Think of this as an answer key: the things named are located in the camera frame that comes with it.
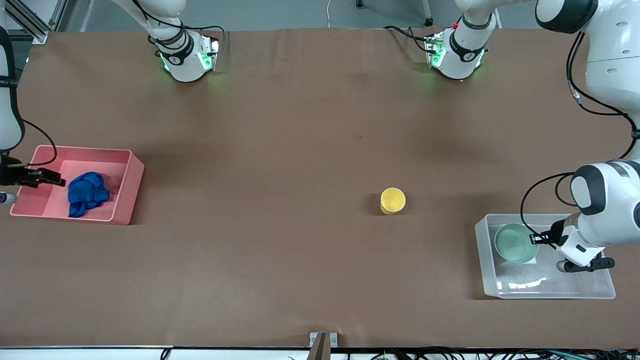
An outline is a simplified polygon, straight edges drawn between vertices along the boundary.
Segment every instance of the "mint green bowl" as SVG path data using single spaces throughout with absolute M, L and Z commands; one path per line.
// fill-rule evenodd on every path
M 540 249 L 539 245 L 531 243 L 531 233 L 531 230 L 522 224 L 507 224 L 495 233 L 495 250 L 506 261 L 516 264 L 528 263 L 538 255 Z

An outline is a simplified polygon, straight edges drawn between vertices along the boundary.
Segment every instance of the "yellow plastic cup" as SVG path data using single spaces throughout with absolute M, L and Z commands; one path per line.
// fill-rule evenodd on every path
M 380 209 L 387 215 L 393 215 L 402 210 L 406 204 L 406 197 L 400 189 L 388 188 L 380 196 Z

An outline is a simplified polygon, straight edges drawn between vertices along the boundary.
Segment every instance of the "black wire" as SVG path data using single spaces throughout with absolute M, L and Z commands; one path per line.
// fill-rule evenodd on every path
M 414 40 L 421 40 L 421 41 L 424 41 L 424 38 L 419 38 L 419 37 L 416 37 L 415 35 L 411 35 L 411 34 L 407 33 L 405 30 L 402 30 L 401 28 L 398 28 L 397 26 L 388 25 L 388 26 L 385 26 L 383 29 L 387 29 L 387 30 L 396 30 L 396 31 L 398 31 L 400 34 L 402 34 L 402 35 L 404 35 L 404 36 L 406 36 L 406 37 L 408 37 L 408 38 L 413 38 Z
M 578 93 L 580 93 L 582 96 L 586 97 L 587 99 L 600 104 L 606 108 L 609 108 L 610 110 L 613 110 L 614 112 L 616 112 L 619 115 L 624 114 L 622 111 L 620 111 L 619 109 L 615 108 L 614 106 L 605 104 L 604 102 L 594 98 L 593 96 L 587 94 L 586 92 L 582 91 L 578 86 L 576 86 L 575 82 L 573 81 L 573 63 L 575 62 L 575 57 L 578 55 L 578 51 L 580 50 L 580 45 L 582 45 L 582 41 L 584 40 L 584 33 L 583 32 L 579 32 L 578 35 L 576 36 L 575 40 L 573 41 L 574 43 L 574 47 L 572 47 L 572 51 L 570 51 L 569 56 L 570 56 L 570 60 L 567 64 L 567 69 L 566 69 L 566 75 L 567 75 L 567 80 L 569 81 L 569 83 L 571 84 L 571 86 L 573 86 L 573 88 L 578 91 Z
M 154 39 L 156 41 L 156 43 L 162 45 L 163 47 L 165 47 L 165 48 L 167 48 L 169 50 L 180 50 L 180 49 L 182 49 L 189 42 L 189 34 L 187 34 L 186 31 L 184 30 L 184 24 L 182 22 L 180 22 L 180 24 L 182 25 L 182 27 L 180 28 L 181 37 L 184 39 L 180 46 L 178 46 L 178 47 L 168 47 L 165 44 L 165 41 L 162 41 L 160 39 Z
M 567 177 L 570 177 L 571 175 L 564 175 L 563 177 L 561 177 L 560 179 L 558 179 L 558 181 L 556 181 L 556 190 L 555 190 L 555 191 L 556 191 L 556 198 L 557 198 L 560 202 L 562 202 L 564 205 L 567 205 L 567 206 L 573 206 L 574 208 L 576 208 L 576 207 L 578 206 L 577 204 L 573 204 L 573 203 L 571 203 L 571 202 L 568 202 L 568 201 L 564 200 L 564 199 L 560 196 L 560 193 L 559 193 L 559 187 L 560 187 L 560 184 L 562 183 L 562 180 L 566 179 Z
M 573 175 L 573 172 L 562 172 L 560 174 L 547 176 L 544 179 L 539 180 L 537 183 L 531 185 L 531 187 L 524 193 L 524 196 L 522 197 L 522 201 L 520 202 L 520 219 L 524 224 L 524 226 L 526 226 L 527 229 L 529 229 L 536 236 L 540 236 L 540 234 L 534 229 L 532 229 L 531 226 L 529 226 L 529 224 L 527 224 L 527 222 L 524 220 L 524 203 L 527 200 L 527 196 L 529 196 L 529 193 L 531 193 L 531 191 L 533 191 L 533 189 L 535 189 L 535 187 L 540 185 L 541 183 L 544 183 L 545 181 L 549 181 L 551 179 L 555 179 L 557 177 L 561 177 L 565 175 L 568 175 L 568 176 Z
M 154 17 L 153 15 L 149 14 L 143 7 L 142 5 L 140 5 L 140 3 L 138 2 L 138 0 L 131 0 L 142 12 L 142 14 L 146 17 L 150 17 L 151 19 L 154 19 L 155 21 L 158 21 L 160 24 L 164 24 L 167 26 L 171 26 L 173 28 L 184 28 L 187 30 L 207 30 L 207 29 L 220 29 L 220 31 L 222 31 L 223 33 L 226 32 L 221 26 L 218 25 L 210 25 L 210 26 L 204 26 L 204 27 L 200 27 L 200 28 L 196 28 L 193 26 L 186 26 L 184 24 L 181 24 L 180 26 L 175 25 L 175 24 L 171 24 L 169 22 L 166 21 L 162 21 L 160 19 L 158 19 L 157 17 Z
M 597 111 L 593 111 L 591 109 L 587 109 L 584 107 L 584 105 L 582 103 L 578 103 L 578 106 L 580 106 L 580 108 L 582 108 L 584 111 L 588 112 L 588 113 L 592 113 L 594 115 L 601 115 L 601 116 L 622 116 L 618 113 L 600 113 Z
M 413 34 L 413 29 L 411 27 L 407 28 L 407 30 L 409 32 L 406 32 L 405 30 L 402 30 L 401 28 L 398 28 L 397 26 L 393 26 L 393 25 L 389 25 L 389 26 L 385 26 L 384 29 L 387 30 L 396 30 L 398 32 L 400 32 L 400 34 L 408 37 L 408 38 L 412 38 L 413 42 L 415 42 L 415 45 L 422 51 L 424 51 L 425 53 L 429 53 L 429 54 L 435 54 L 436 52 L 434 50 L 428 50 L 425 47 L 422 47 L 420 45 L 420 43 L 418 43 L 418 40 L 420 41 L 424 41 L 424 37 L 417 37 Z
M 454 348 L 450 348 L 450 347 L 436 347 L 436 348 L 440 349 L 440 351 L 442 351 L 442 354 L 449 354 L 452 360 L 458 360 L 458 357 L 456 357 L 456 355 L 460 356 L 460 360 L 464 360 L 465 358 L 464 355 L 462 355 L 458 350 Z
M 575 89 L 575 91 L 577 91 L 579 94 L 581 94 L 582 96 L 586 97 L 587 99 L 600 104 L 610 110 L 613 110 L 614 113 L 600 113 L 598 111 L 592 111 L 589 110 L 587 108 L 585 108 L 582 104 L 580 104 L 580 107 L 589 112 L 589 113 L 594 113 L 596 115 L 605 115 L 605 116 L 612 116 L 612 115 L 619 115 L 624 117 L 627 122 L 629 123 L 629 125 L 631 125 L 631 131 L 632 132 L 636 132 L 637 128 L 636 128 L 636 123 L 633 121 L 633 119 L 625 112 L 621 111 L 620 109 L 605 104 L 602 101 L 599 101 L 598 99 L 594 98 L 593 96 L 587 94 L 586 92 L 582 91 L 582 89 L 580 89 L 574 82 L 573 80 L 573 63 L 575 62 L 575 58 L 576 55 L 578 55 L 578 51 L 580 50 L 580 45 L 582 45 L 582 41 L 584 40 L 585 34 L 583 32 L 579 32 L 578 35 L 575 37 L 575 40 L 573 41 L 573 45 L 571 46 L 571 49 L 569 50 L 569 55 L 567 56 L 567 62 L 566 62 L 566 78 L 569 81 L 569 84 Z M 622 156 L 619 157 L 619 159 L 623 159 L 625 158 L 627 155 L 629 155 L 631 153 L 631 151 L 633 150 L 634 146 L 636 145 L 636 141 L 637 139 L 633 138 L 631 140 L 631 144 L 629 145 L 629 147 L 627 148 L 627 150 L 622 154 Z
M 49 161 L 45 161 L 43 163 L 28 163 L 27 166 L 30 167 L 39 167 L 42 165 L 48 165 L 51 164 L 52 162 L 56 161 L 56 159 L 58 158 L 58 148 L 56 148 L 56 144 L 53 142 L 53 139 L 51 138 L 51 136 L 49 136 L 49 134 L 47 134 L 43 129 L 40 129 L 40 127 L 38 127 L 36 124 L 28 121 L 28 120 L 24 120 L 22 119 L 23 122 L 31 125 L 32 127 L 34 127 L 36 130 L 38 130 L 39 132 L 41 132 L 47 139 L 48 141 L 51 143 L 51 147 L 53 148 L 53 158 L 51 158 L 51 160 Z
M 398 360 L 413 360 L 407 353 L 395 348 L 390 349 L 389 353 L 394 354 Z
M 429 53 L 429 54 L 435 54 L 436 52 L 434 50 L 427 50 L 426 48 L 420 46 L 420 44 L 418 43 L 418 40 L 415 38 L 415 35 L 413 34 L 413 30 L 411 29 L 411 26 L 409 26 L 407 28 L 407 30 L 409 31 L 409 34 L 411 34 L 411 37 L 413 38 L 413 42 L 415 42 L 415 45 L 422 51 L 424 51 L 425 53 Z
M 170 354 L 171 354 L 171 349 L 170 348 L 166 348 L 166 349 L 162 350 L 162 354 L 160 354 L 160 360 L 166 360 L 167 357 L 169 357 Z

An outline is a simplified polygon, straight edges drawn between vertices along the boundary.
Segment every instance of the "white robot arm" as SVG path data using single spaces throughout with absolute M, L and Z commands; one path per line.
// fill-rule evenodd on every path
M 599 101 L 640 119 L 640 1 L 538 0 L 536 19 L 543 28 L 590 39 L 585 73 L 588 92 Z M 607 268 L 594 261 L 611 245 L 640 243 L 640 145 L 629 160 L 580 167 L 571 180 L 571 193 L 580 209 L 556 222 L 540 242 L 557 247 L 567 262 L 561 271 Z
M 526 1 L 456 0 L 463 16 L 453 28 L 426 40 L 427 49 L 435 52 L 428 54 L 429 64 L 449 78 L 470 76 L 495 27 L 492 11 Z M 536 21 L 552 31 L 589 36 L 588 92 L 624 113 L 640 137 L 640 1 L 538 0 Z M 600 257 L 605 247 L 640 243 L 640 145 L 634 145 L 629 160 L 580 167 L 571 191 L 580 213 L 533 239 L 563 254 L 561 271 L 610 268 L 615 262 Z
M 158 47 L 164 68 L 177 81 L 190 82 L 213 70 L 218 40 L 189 31 L 178 16 L 186 0 L 113 0 L 136 19 Z M 40 183 L 64 186 L 60 175 L 47 169 L 30 170 L 9 157 L 24 137 L 24 120 L 17 106 L 17 78 L 11 39 L 6 31 L 5 2 L 0 0 L 0 185 Z M 7 198 L 0 196 L 0 204 Z
M 480 66 L 485 45 L 495 29 L 493 11 L 513 3 L 531 0 L 456 0 L 462 11 L 453 28 L 434 34 L 427 39 L 429 66 L 444 76 L 464 79 Z
M 178 19 L 186 0 L 112 0 L 142 25 L 158 46 L 165 69 L 184 83 L 213 70 L 219 42 L 189 31 Z

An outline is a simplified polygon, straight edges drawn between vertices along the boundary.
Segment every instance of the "blue cloth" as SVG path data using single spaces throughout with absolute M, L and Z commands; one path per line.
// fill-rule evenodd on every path
M 104 179 L 97 172 L 87 172 L 69 183 L 69 217 L 79 218 L 87 210 L 97 208 L 109 200 L 109 190 L 104 187 Z

